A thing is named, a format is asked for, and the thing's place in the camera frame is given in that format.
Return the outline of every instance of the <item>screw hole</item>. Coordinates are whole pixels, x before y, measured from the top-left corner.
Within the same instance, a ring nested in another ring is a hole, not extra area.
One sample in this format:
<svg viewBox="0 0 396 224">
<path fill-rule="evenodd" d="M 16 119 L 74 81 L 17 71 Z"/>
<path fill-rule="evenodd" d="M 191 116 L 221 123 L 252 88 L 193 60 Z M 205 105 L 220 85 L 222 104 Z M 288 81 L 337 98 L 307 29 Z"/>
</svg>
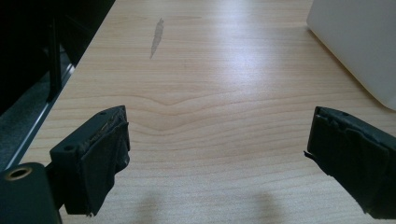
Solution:
<svg viewBox="0 0 396 224">
<path fill-rule="evenodd" d="M 72 146 L 64 147 L 64 150 L 65 150 L 65 151 L 71 151 L 71 150 L 73 150 L 73 149 L 74 149 L 74 147 L 72 147 Z"/>
<path fill-rule="evenodd" d="M 32 173 L 32 168 L 21 167 L 6 174 L 6 180 L 14 181 L 14 180 L 22 179 L 27 175 L 29 175 L 30 173 Z"/>
</svg>

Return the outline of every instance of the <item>white object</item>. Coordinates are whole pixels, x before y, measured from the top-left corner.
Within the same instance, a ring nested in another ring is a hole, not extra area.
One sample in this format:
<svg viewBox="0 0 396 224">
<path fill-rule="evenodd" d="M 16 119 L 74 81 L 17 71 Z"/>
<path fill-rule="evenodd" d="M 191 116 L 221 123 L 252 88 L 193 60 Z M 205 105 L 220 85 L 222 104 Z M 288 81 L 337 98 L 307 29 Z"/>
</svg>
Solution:
<svg viewBox="0 0 396 224">
<path fill-rule="evenodd" d="M 379 102 L 396 110 L 396 0 L 314 0 L 306 22 Z"/>
</svg>

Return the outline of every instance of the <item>dark mark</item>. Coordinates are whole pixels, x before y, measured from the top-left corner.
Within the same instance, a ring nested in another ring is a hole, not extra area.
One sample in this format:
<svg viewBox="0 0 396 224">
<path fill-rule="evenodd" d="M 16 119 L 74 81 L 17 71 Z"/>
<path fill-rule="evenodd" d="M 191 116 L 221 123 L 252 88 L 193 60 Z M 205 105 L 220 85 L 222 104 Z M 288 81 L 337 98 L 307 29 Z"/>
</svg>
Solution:
<svg viewBox="0 0 396 224">
<path fill-rule="evenodd" d="M 160 21 L 157 23 L 157 27 L 155 27 L 154 39 L 152 40 L 152 46 L 151 46 L 151 55 L 149 56 L 150 59 L 152 59 L 155 50 L 157 50 L 158 45 L 160 45 L 162 37 L 163 37 L 163 18 L 160 18 Z"/>
</svg>

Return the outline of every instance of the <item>wood grain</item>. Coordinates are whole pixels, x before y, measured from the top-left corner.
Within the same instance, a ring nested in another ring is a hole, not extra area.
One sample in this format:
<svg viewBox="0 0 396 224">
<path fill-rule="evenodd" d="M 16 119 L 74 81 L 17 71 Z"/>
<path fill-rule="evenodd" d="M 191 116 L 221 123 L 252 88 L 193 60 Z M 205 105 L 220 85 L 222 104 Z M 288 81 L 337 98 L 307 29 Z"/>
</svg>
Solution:
<svg viewBox="0 0 396 224">
<path fill-rule="evenodd" d="M 303 151 L 316 105 L 393 135 L 396 115 L 308 30 L 311 4 L 118 0 L 22 161 L 126 105 L 130 165 L 64 223 L 373 223 Z"/>
</svg>

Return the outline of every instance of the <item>wooden desk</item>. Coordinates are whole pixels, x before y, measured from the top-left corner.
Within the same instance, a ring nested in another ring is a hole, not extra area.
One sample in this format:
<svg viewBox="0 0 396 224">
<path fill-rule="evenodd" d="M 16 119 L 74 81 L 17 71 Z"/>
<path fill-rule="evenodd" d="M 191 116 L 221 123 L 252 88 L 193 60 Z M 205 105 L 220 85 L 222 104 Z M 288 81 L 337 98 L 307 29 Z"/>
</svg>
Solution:
<svg viewBox="0 0 396 224">
<path fill-rule="evenodd" d="M 393 135 L 396 114 L 307 29 L 311 4 L 117 0 L 23 159 L 127 106 L 130 165 L 64 223 L 373 223 L 303 151 L 316 105 Z"/>
</svg>

